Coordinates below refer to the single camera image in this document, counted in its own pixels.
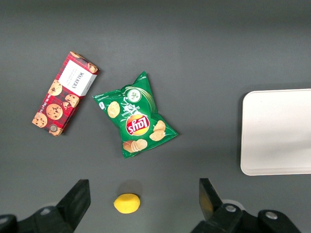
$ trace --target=yellow lemon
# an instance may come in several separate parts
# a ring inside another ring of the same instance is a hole
[[[115,208],[122,214],[130,214],[135,212],[140,205],[139,197],[132,193],[125,193],[113,202]]]

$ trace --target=red cookie box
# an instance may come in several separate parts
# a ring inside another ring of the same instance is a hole
[[[32,123],[54,136],[63,133],[99,71],[94,64],[71,51]]]

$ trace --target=potato chip bag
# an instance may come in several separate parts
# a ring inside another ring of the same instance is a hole
[[[125,158],[159,146],[178,135],[158,113],[145,71],[132,85],[93,98],[119,128]]]

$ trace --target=white label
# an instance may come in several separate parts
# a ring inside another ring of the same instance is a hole
[[[74,94],[85,96],[96,76],[69,60],[58,81]]]
[[[100,103],[99,103],[99,107],[100,107],[101,109],[104,109],[104,108],[105,108],[104,103],[103,103],[103,102],[100,102]]]

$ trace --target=lay's logo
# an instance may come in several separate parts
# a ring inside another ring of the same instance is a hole
[[[147,116],[140,114],[132,115],[126,121],[126,130],[130,135],[139,136],[148,131],[149,125],[150,123]]]

